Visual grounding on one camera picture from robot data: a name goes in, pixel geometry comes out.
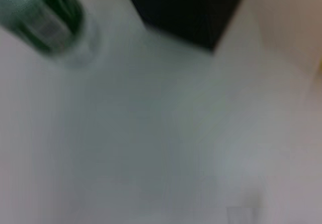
green bottle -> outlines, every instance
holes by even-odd
[[[78,0],[0,0],[0,24],[43,55],[63,56],[64,64],[93,58],[98,33],[87,16]]]

black object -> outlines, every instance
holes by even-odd
[[[212,50],[240,0],[132,0],[143,21]]]

white surface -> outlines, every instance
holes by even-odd
[[[254,0],[214,56],[147,31],[130,0],[83,2],[104,41],[88,70],[1,31],[3,223],[226,224],[226,207],[258,207],[316,62],[268,48]]]

white table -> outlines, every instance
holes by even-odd
[[[104,39],[88,70],[0,32],[0,218],[226,224],[257,207],[311,75],[264,47],[253,1],[215,55],[147,31],[130,0],[83,2]]]

black box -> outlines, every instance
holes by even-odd
[[[132,0],[145,24],[213,50],[240,0]]]

